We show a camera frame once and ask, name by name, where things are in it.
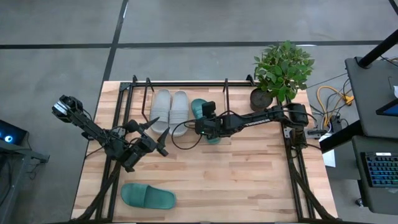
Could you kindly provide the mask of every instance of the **green slipper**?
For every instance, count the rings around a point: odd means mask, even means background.
[[[199,118],[203,117],[201,105],[204,103],[207,103],[207,101],[204,99],[194,99],[192,101],[191,108],[192,108],[192,113],[193,113],[195,119],[199,119]],[[206,140],[210,144],[218,144],[221,141],[220,138],[208,139],[207,137],[206,137]]]
[[[124,184],[121,189],[123,202],[139,208],[171,209],[175,206],[175,194],[148,184]]]

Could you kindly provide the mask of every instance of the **plant pot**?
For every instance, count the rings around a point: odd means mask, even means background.
[[[262,111],[272,103],[272,97],[269,96],[268,91],[262,91],[256,88],[250,93],[250,108],[253,111]]]

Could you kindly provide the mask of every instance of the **wooden tabletop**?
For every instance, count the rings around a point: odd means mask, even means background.
[[[111,128],[120,82],[104,82],[98,103],[95,123]],[[217,114],[225,111],[223,87],[170,87],[172,93],[183,90],[189,100],[203,98],[215,101]],[[229,87],[230,109],[239,114],[252,113],[249,107],[251,87]],[[154,95],[149,90],[145,114],[149,111]],[[139,123],[144,88],[134,88],[130,119]],[[119,125],[122,123],[126,97],[122,104]],[[311,113],[306,91],[300,91],[293,102],[304,104]],[[147,132],[157,139],[151,130]],[[129,134],[127,139],[136,137]],[[175,138],[182,147],[193,145],[198,136],[189,130]],[[316,140],[308,143],[318,146]],[[99,148],[91,142],[87,153]],[[114,210],[114,222],[294,222],[297,216],[290,183],[280,123],[260,124],[242,130],[220,144],[209,145],[202,140],[191,150],[177,149],[166,140],[167,157],[153,152],[143,157],[134,167],[135,172],[120,173],[118,196]],[[310,188],[330,214],[337,217],[335,203],[318,149],[303,150]],[[72,212],[72,218],[81,215],[100,189],[106,155],[98,151],[88,157],[81,173],[80,184]],[[151,184],[170,190],[177,196],[177,204],[171,210],[134,208],[120,197],[120,188],[126,183]],[[300,190],[305,217],[308,217],[305,199]],[[108,211],[106,197],[104,212]]]

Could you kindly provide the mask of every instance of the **rgb keyboard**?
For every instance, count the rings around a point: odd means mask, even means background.
[[[398,154],[389,152],[363,152],[371,187],[398,188]]]

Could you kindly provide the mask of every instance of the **blue light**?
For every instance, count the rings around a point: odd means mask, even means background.
[[[5,140],[6,142],[11,142],[11,141],[12,141],[12,137],[11,137],[11,136],[6,136],[6,137],[4,138],[4,140]]]

